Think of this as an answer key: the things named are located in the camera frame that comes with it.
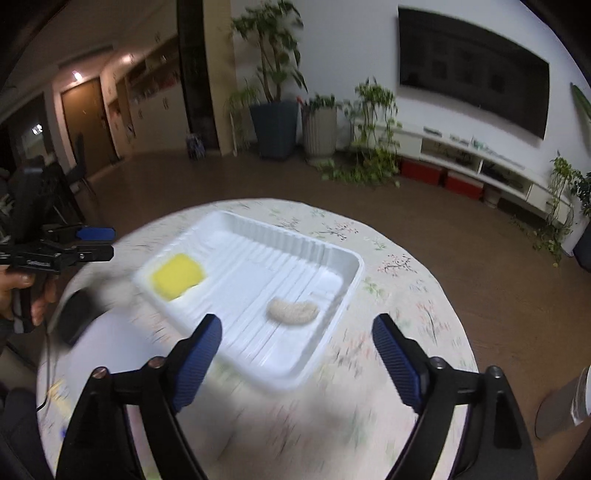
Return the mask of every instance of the wall-mounted tv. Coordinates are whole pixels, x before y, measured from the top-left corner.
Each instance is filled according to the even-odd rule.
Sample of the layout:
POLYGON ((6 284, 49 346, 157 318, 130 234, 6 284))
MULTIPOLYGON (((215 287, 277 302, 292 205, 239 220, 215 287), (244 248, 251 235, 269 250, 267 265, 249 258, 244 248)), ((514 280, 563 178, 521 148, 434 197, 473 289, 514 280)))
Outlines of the wall-mounted tv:
POLYGON ((544 138, 548 63, 476 25, 398 9, 400 84, 432 90, 496 113, 544 138))

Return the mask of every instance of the white wall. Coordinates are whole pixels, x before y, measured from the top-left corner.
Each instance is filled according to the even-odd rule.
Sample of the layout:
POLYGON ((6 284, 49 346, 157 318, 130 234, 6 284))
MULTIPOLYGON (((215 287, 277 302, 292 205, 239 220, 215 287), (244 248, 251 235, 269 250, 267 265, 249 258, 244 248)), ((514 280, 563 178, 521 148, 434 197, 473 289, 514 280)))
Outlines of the white wall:
MULTIPOLYGON (((397 0, 293 0, 304 22, 301 71, 310 95, 334 93, 353 99, 367 77, 393 89, 399 119, 487 143, 493 150, 546 176, 556 151, 576 168, 591 170, 588 126, 583 126, 570 93, 573 82, 591 98, 582 73, 554 33, 519 0, 405 0, 400 5, 435 11, 488 28, 531 50, 550 64, 550 106, 545 140, 459 100, 398 87, 397 0)), ((232 0, 232 15, 257 0, 232 0)), ((236 77, 253 79, 258 58, 235 38, 236 77)), ((297 87, 288 90, 300 95, 297 87)), ((342 125, 342 132, 348 131, 342 125)))
POLYGON ((51 128, 51 139, 56 150, 56 157, 65 172, 70 171, 76 165, 72 144, 66 127, 64 106, 61 102, 61 93, 54 85, 48 88, 45 96, 47 119, 51 128))

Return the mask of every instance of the screw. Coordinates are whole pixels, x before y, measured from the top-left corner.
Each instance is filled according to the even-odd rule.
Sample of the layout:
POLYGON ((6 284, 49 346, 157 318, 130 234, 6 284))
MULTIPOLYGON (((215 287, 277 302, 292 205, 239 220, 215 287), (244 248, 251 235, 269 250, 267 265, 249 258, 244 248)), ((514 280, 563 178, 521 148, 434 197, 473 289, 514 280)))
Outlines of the screw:
POLYGON ((487 371, 495 378, 500 378, 503 376, 503 370, 501 370, 499 367, 496 367, 494 365, 489 367, 487 369, 487 371))
POLYGON ((443 368, 445 368, 445 360, 440 356, 431 357, 429 361, 431 362, 432 366, 434 366, 438 370, 442 370, 443 368))
POLYGON ((148 360, 148 366, 150 368, 160 368, 165 362, 166 359, 163 356, 155 356, 148 360))
POLYGON ((105 367, 96 367, 92 371, 92 377, 100 380, 101 378, 104 378, 107 373, 109 373, 109 371, 105 367))

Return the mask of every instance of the black cable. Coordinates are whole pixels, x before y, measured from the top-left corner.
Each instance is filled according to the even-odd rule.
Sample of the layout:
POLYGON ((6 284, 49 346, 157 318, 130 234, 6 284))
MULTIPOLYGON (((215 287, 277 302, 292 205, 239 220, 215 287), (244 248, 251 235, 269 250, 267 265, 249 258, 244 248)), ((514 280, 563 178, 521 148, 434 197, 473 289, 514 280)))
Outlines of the black cable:
POLYGON ((49 331, 47 330, 47 322, 43 320, 43 329, 45 330, 45 341, 47 345, 47 382, 46 382, 46 389, 45 389, 45 400, 43 403, 37 407, 37 411, 41 410, 45 405, 47 405, 47 399, 49 398, 49 383, 50 383, 50 366, 49 362, 51 359, 51 352, 50 352, 50 340, 49 340, 49 331))

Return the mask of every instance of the round table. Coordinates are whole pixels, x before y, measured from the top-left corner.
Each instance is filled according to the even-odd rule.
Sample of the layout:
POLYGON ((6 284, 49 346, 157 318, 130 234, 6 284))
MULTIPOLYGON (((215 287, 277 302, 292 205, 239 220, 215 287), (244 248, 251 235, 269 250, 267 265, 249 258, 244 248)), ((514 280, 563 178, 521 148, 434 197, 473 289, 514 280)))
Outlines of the round table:
MULTIPOLYGON (((271 395, 214 360, 204 384, 225 399, 226 427, 231 435, 221 455, 202 465, 207 475, 210 479, 244 480, 386 478, 416 415, 402 404, 374 348, 374 317, 387 312, 403 334, 417 340, 429 356, 443 357, 455 368, 478 369, 462 324, 437 280, 407 251, 372 228, 284 200, 203 205, 161 218, 121 239, 115 245, 113 260, 85 266, 70 282, 61 302, 89 286, 105 307, 130 309, 134 325, 169 351, 180 335, 142 298, 130 278, 163 245, 214 210, 228 210, 351 249, 363 258, 365 273, 321 366, 301 388, 271 395)), ((38 413, 38 421, 48 464, 55 472, 77 399, 70 395, 66 380, 68 349, 54 344, 50 349, 50 401, 38 413)), ((38 403, 45 396, 46 371, 42 362, 38 403)), ((456 407, 436 479, 448 478, 465 415, 466 407, 456 407)), ((158 478, 150 471, 153 464, 144 465, 144 452, 138 454, 147 478, 158 478)), ((196 455, 200 459, 199 448, 196 455)))

